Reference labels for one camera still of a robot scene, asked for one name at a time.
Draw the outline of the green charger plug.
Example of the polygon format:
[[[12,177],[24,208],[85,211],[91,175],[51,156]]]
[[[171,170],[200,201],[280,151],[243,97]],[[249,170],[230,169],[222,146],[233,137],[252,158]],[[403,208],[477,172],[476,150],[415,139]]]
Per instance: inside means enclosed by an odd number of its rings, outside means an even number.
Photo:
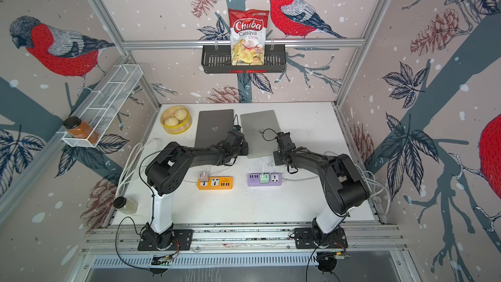
[[[270,182],[270,175],[269,174],[261,174],[260,175],[260,183],[261,184],[268,184]]]

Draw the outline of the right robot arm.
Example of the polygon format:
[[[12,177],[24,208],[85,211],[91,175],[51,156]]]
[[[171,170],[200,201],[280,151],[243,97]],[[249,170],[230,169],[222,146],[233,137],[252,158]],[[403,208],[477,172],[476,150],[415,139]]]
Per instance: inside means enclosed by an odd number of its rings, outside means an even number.
[[[317,175],[320,179],[326,206],[312,221],[312,234],[318,245],[334,240],[349,210],[360,206],[371,193],[353,160],[347,154],[324,155],[297,147],[290,133],[275,135],[278,145],[273,153],[277,165],[285,165],[289,174],[300,169]]]

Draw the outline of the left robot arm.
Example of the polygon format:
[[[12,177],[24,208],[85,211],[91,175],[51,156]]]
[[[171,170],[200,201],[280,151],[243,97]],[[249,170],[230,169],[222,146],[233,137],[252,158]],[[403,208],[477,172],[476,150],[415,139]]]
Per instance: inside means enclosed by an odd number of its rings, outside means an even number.
[[[230,167],[237,157],[249,153],[249,145],[239,125],[230,128],[225,140],[206,148],[190,148],[177,142],[169,143],[147,165],[145,175],[152,195],[152,217],[148,231],[163,238],[173,228],[172,205],[174,192],[192,167]]]

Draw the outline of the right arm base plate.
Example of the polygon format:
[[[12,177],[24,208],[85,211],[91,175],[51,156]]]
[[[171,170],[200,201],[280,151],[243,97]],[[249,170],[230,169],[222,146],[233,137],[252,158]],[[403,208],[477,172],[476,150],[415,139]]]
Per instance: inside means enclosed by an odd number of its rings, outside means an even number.
[[[343,228],[338,227],[329,234],[324,234],[315,228],[295,228],[289,236],[294,240],[296,249],[342,249],[348,247],[347,237]]]

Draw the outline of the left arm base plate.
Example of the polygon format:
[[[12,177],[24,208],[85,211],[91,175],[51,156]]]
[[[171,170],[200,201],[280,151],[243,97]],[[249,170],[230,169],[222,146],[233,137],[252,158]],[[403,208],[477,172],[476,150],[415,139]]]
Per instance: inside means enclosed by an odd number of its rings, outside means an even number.
[[[151,228],[140,235],[138,251],[188,251],[193,240],[193,230],[168,228],[162,234]]]

